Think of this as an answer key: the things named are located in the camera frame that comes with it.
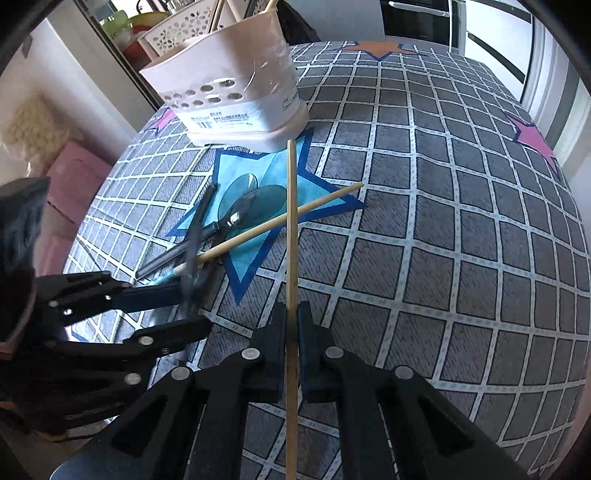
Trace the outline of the long wooden chopstick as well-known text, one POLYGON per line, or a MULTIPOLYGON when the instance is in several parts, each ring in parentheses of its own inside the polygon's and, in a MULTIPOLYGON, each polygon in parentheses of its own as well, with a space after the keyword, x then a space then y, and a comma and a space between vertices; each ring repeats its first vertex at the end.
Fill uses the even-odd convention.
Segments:
POLYGON ((286 478, 297 479, 297 144, 287 141, 286 478))

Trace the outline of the blue-tipped wooden chopstick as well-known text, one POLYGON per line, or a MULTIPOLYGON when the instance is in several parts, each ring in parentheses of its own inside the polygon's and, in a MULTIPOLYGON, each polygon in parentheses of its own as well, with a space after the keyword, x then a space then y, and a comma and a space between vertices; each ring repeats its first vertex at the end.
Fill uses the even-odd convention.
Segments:
MULTIPOLYGON (((338 189, 335 192, 329 193, 328 195, 325 195, 324 197, 315 199, 314 201, 311 201, 311 202, 308 202, 307 204, 301 205, 300 207, 297 208, 297 217, 300 217, 301 215, 307 214, 308 212, 311 212, 312 210, 320 208, 321 206, 324 206, 325 204, 328 204, 329 202, 332 202, 335 199, 344 197, 345 195, 355 192, 356 190, 360 190, 362 187, 363 187, 363 182, 356 182, 352 185, 342 187, 341 189, 338 189)), ((256 227, 253 227, 252 229, 249 229, 243 233, 240 233, 239 235, 236 235, 235 237, 232 237, 231 239, 226 240, 226 241, 222 242, 221 244, 214 246, 211 249, 208 249, 205 252, 197 255, 195 257, 194 264, 199 265, 199 264, 211 261, 212 259, 225 254, 226 252, 235 248, 236 246, 242 245, 246 241, 256 238, 256 236, 259 236, 259 235, 263 234, 264 232, 270 231, 273 228, 277 228, 277 227, 286 225, 287 219, 288 219, 288 215, 287 215, 287 213, 284 213, 284 214, 281 214, 277 217, 274 217, 273 219, 270 219, 269 221, 264 222, 263 224, 257 225, 256 227)), ((178 266, 175 266, 174 268, 172 268, 171 270, 166 272, 164 275, 161 275, 160 277, 153 280, 150 283, 150 286, 163 284, 165 281, 168 281, 170 278, 179 276, 181 273, 184 272, 186 266, 187 266, 187 262, 180 264, 178 266)))

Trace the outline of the black-handled clear spoon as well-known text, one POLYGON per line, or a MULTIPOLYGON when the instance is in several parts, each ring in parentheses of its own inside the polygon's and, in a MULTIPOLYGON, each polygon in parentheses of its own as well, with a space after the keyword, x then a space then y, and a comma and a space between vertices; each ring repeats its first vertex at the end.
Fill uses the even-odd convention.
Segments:
POLYGON ((249 229, 276 216, 286 206, 287 189, 280 185, 266 185, 250 189, 231 200, 229 189, 218 206, 218 219, 200 227, 197 237, 189 234, 180 244, 148 262, 137 272, 141 280, 162 267, 189 253, 197 253, 201 245, 223 241, 235 230, 249 229))
POLYGON ((185 263, 180 276, 180 287, 182 293, 182 302, 180 310, 184 318, 188 318, 191 313, 191 304, 193 297, 194 286, 194 271, 195 271, 195 257, 197 256, 198 248, 202 237, 202 219, 207 214, 211 199, 217 191, 217 185, 209 183, 204 191, 197 210, 193 215, 189 228, 185 235, 185 263))
MULTIPOLYGON (((246 223, 247 215, 253 211, 257 188, 259 181, 256 176, 248 173, 239 176, 224 190, 215 210, 216 216, 202 226, 200 246, 209 240, 213 245, 220 243, 233 229, 246 223)), ((183 239, 178 246, 179 253, 185 254, 185 248, 186 243, 183 239)))

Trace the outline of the pink cardboard box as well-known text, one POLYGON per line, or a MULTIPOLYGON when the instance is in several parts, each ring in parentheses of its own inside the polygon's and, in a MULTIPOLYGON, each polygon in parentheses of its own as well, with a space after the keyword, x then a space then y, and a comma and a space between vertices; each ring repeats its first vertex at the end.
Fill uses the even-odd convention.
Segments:
POLYGON ((38 276, 60 274, 78 229, 111 166, 75 142, 68 142, 47 172, 50 178, 41 233, 35 244, 38 276))

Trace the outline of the grey checked tablecloth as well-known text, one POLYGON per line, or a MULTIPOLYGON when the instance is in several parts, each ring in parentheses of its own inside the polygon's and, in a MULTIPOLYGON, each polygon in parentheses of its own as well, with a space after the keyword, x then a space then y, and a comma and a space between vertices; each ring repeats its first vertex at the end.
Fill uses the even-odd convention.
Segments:
MULTIPOLYGON (((301 226, 300 298, 335 343, 376 367, 414 368, 528 473, 548 478, 575 422, 590 355, 590 244, 562 173, 529 115, 488 67, 359 44, 291 49, 311 141, 303 187, 363 182, 365 208, 301 226)), ((219 166, 269 171, 190 146, 157 112, 99 190, 65 272, 134 281, 219 166)), ((280 229, 228 279, 213 274, 213 322, 187 363, 209 368, 249 344, 283 300, 280 229)))

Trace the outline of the pink plastic utensil holder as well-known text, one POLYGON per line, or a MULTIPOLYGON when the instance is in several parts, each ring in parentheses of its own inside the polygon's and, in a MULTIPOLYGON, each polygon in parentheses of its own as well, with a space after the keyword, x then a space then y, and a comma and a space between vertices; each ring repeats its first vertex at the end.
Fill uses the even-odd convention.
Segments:
POLYGON ((197 147, 277 152, 308 125, 274 9, 185 40, 140 74, 197 147))

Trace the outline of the beige perforated storage rack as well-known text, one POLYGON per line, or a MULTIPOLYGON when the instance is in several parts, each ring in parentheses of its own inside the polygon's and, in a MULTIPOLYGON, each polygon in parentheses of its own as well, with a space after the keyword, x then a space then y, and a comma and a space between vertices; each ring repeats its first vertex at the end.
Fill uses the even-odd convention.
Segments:
MULTIPOLYGON (((138 43, 148 59, 156 60, 184 41, 209 34, 207 29, 215 2, 193 1, 141 34, 138 43)), ((225 1, 217 30, 243 20, 256 4, 256 1, 225 1)))

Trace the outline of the chopstick in holder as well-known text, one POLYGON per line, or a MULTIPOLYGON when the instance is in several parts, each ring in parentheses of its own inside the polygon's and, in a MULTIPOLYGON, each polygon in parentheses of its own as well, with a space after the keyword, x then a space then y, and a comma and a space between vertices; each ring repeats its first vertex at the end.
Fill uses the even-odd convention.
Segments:
POLYGON ((208 24, 207 33, 212 33, 217 30, 219 21, 221 21, 221 13, 224 9, 225 0, 217 0, 214 5, 211 22, 208 24))
POLYGON ((270 12, 271 10, 273 10, 274 8, 276 8, 276 4, 279 0, 270 0, 269 2, 267 2, 266 4, 266 8, 264 9, 264 11, 270 12))

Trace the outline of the black oven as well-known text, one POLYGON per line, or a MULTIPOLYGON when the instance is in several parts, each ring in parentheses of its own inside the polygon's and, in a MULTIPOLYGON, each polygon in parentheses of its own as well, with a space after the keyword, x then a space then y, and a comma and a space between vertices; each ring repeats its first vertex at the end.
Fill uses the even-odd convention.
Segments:
POLYGON ((464 45, 466 6, 453 0, 380 2, 385 34, 428 41, 451 48, 464 45))

